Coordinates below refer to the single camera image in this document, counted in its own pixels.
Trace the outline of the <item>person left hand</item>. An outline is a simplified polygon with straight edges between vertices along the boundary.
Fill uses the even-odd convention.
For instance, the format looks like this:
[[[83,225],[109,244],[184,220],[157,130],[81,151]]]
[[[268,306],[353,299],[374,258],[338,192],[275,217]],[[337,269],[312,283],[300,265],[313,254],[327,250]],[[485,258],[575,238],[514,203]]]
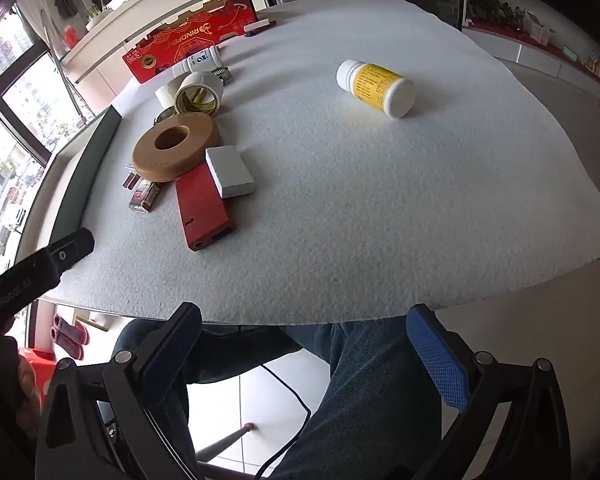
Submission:
[[[35,440],[41,419],[41,399],[30,363],[16,351],[0,359],[0,441],[17,436]]]

